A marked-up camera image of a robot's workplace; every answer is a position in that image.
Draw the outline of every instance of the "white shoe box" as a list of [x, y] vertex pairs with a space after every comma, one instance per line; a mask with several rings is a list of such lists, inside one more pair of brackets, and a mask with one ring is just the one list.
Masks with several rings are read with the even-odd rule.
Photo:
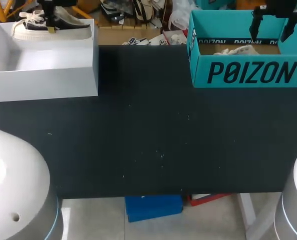
[[0, 102], [98, 95], [98, 30], [83, 40], [24, 41], [0, 23]]

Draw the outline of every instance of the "poizon logo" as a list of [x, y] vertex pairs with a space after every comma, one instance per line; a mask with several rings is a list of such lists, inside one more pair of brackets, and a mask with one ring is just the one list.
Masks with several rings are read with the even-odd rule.
[[192, 53], [192, 50], [194, 48], [194, 42], [195, 42], [196, 36], [197, 36], [197, 33], [195, 31], [195, 28], [193, 28], [192, 38], [191, 38], [190, 45], [189, 45], [189, 50], [188, 50], [188, 61], [189, 62], [191, 61], [191, 53]]

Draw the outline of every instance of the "plastic bag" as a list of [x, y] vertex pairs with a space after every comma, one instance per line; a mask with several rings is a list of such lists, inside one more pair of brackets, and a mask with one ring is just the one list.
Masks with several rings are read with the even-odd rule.
[[201, 8], [195, 5], [193, 0], [173, 0], [172, 14], [168, 20], [168, 29], [171, 30], [172, 23], [181, 30], [188, 29], [191, 11], [195, 9]]

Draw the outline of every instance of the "black sneaker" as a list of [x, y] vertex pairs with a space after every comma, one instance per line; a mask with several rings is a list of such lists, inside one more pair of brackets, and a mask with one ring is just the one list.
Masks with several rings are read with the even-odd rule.
[[92, 36], [91, 26], [69, 14], [63, 7], [54, 9], [55, 33], [48, 31], [43, 10], [20, 12], [22, 20], [15, 22], [12, 36], [27, 41], [82, 40]]

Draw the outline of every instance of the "hole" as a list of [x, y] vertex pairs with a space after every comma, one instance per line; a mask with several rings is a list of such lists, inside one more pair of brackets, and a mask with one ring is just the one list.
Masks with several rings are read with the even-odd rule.
[[16, 212], [12, 212], [10, 215], [11, 215], [12, 220], [13, 220], [14, 222], [18, 222], [18, 221], [20, 220], [20, 215], [19, 215], [18, 213], [16, 213]]

